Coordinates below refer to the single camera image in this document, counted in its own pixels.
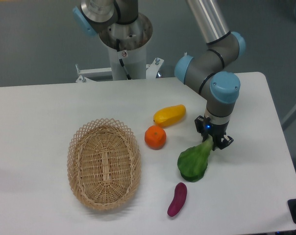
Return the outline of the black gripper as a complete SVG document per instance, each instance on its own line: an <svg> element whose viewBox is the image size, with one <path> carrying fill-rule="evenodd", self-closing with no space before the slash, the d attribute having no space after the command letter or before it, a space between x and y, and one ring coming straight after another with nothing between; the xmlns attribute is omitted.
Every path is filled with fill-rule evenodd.
<svg viewBox="0 0 296 235"><path fill-rule="evenodd" d="M195 126L197 132L202 136L202 142L205 142L209 136L212 137L213 151L225 149L234 142L234 139L226 134L228 124L229 122L221 125L214 124L209 117L203 116L198 116L195 119Z"/></svg>

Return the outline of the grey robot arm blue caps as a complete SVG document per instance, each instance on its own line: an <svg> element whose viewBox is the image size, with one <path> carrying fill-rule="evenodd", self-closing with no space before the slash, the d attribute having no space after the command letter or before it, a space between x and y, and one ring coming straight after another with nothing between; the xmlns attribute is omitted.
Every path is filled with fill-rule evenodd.
<svg viewBox="0 0 296 235"><path fill-rule="evenodd" d="M226 129L239 96L240 80L224 68L246 49L244 38L229 30L214 0L189 0L207 51L199 58L183 56L175 77L206 100L205 113L195 120L204 140L214 149L228 147L233 139ZM150 20L138 10L136 0L83 0L73 8L77 24L87 35L99 36L108 48L114 80L145 79L146 45L152 37Z"/></svg>

